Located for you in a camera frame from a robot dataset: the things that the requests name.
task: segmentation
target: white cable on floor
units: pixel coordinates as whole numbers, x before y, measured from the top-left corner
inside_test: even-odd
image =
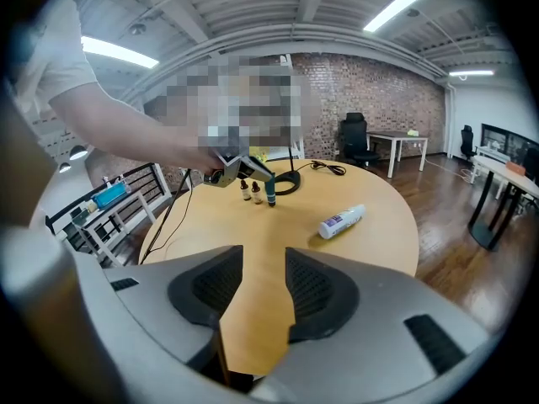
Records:
[[[421,150],[421,145],[419,145],[419,150],[421,151],[421,154],[423,154],[423,151]],[[430,160],[427,159],[427,156],[425,156],[424,160],[432,166],[440,167],[444,171],[448,173],[452,173],[453,175],[456,175],[458,178],[462,178],[466,183],[472,183],[472,171],[470,171],[469,169],[461,169],[460,171],[461,173],[456,173],[456,172],[450,171],[446,167],[439,165],[438,163],[431,162]]]

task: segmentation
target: shirt sleeve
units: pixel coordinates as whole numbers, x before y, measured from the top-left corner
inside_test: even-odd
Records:
[[[47,64],[38,85],[40,102],[48,104],[59,94],[97,82],[81,44],[81,25],[73,0],[55,0],[44,17],[41,46]]]

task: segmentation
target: white t-shirt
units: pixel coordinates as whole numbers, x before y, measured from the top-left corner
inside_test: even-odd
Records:
[[[24,40],[33,52],[13,84],[15,99],[28,121],[50,109],[49,100],[83,84],[97,82],[81,44],[81,24],[73,0],[50,0]]]

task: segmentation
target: orange box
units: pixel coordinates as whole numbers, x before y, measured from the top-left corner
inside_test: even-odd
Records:
[[[505,164],[505,167],[507,167],[510,171],[514,173],[518,173],[519,175],[522,175],[523,177],[524,175],[526,175],[526,170],[522,166],[517,165],[516,163],[507,162]]]

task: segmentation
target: white wall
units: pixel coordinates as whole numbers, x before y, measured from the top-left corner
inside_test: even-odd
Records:
[[[455,121],[451,153],[461,154],[461,130],[470,125],[473,146],[481,144],[481,124],[495,125],[539,142],[539,117],[535,104],[524,88],[495,86],[456,86]]]
[[[72,168],[64,173],[56,173],[41,195],[39,207],[52,217],[75,199],[80,198],[93,189],[84,163],[73,163]],[[54,224],[54,230],[59,232],[71,221],[69,214],[64,215]]]

